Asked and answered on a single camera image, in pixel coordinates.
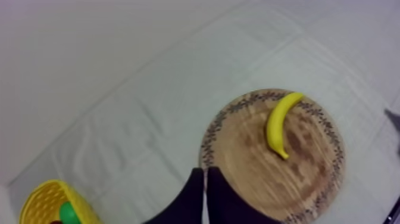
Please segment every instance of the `white sheet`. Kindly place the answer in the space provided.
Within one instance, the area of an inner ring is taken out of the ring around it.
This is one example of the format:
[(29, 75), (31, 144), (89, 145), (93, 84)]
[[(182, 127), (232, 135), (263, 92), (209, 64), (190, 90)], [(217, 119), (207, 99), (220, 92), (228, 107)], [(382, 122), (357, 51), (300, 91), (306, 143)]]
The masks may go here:
[(395, 0), (248, 1), (75, 122), (10, 185), (12, 206), (19, 211), (35, 185), (61, 178), (105, 223), (143, 222), (198, 165), (221, 107), (284, 88), (318, 101), (345, 141), (342, 190), (316, 223), (382, 223), (400, 195), (398, 136), (383, 114), (400, 112), (399, 22)]

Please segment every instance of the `yellow banana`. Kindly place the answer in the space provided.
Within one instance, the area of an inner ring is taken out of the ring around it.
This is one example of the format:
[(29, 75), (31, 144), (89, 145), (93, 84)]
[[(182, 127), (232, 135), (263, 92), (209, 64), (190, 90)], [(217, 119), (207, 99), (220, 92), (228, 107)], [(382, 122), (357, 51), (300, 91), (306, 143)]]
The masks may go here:
[(289, 158), (289, 155), (283, 148), (283, 122), (286, 113), (297, 104), (303, 96), (304, 95), (300, 92), (293, 92), (283, 97), (271, 112), (267, 125), (265, 126), (269, 146), (283, 159)]

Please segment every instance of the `white fabric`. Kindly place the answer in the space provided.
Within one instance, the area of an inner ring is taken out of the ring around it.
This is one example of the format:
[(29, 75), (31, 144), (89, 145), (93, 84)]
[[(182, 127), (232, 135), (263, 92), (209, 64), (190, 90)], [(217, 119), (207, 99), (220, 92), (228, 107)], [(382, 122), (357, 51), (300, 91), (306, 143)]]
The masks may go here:
[(179, 193), (209, 122), (260, 88), (301, 91), (344, 139), (342, 189), (316, 223), (382, 223), (400, 195), (400, 13), (395, 0), (247, 1), (111, 93), (10, 185), (14, 210), (61, 178), (105, 223), (140, 223)]

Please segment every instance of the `round wooden tray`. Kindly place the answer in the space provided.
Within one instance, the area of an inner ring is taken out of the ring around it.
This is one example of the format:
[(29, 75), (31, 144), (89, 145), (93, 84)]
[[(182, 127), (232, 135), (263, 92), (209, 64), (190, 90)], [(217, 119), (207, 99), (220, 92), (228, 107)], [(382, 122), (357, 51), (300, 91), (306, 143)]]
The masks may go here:
[(286, 115), (284, 161), (266, 143), (264, 126), (290, 91), (263, 89), (242, 95), (210, 123), (201, 166), (218, 166), (253, 208), (285, 223), (310, 223), (328, 208), (343, 180), (345, 152), (332, 119), (305, 97)]

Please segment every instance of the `yellow basket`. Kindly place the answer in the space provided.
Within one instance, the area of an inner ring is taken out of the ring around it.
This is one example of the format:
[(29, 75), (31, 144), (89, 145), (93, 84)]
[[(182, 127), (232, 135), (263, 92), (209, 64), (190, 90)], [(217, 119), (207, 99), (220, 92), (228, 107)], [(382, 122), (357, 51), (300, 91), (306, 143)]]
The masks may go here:
[(59, 220), (61, 205), (69, 201), (81, 224), (101, 224), (91, 206), (72, 187), (59, 180), (39, 185), (22, 208), (20, 224), (48, 224)]

